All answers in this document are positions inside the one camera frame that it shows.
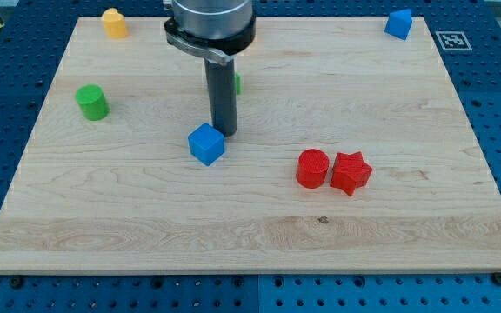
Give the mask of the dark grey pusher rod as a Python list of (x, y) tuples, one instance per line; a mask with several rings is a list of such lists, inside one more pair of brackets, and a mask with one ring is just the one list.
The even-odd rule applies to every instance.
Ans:
[(237, 132), (235, 63), (226, 65), (204, 60), (212, 126), (225, 137)]

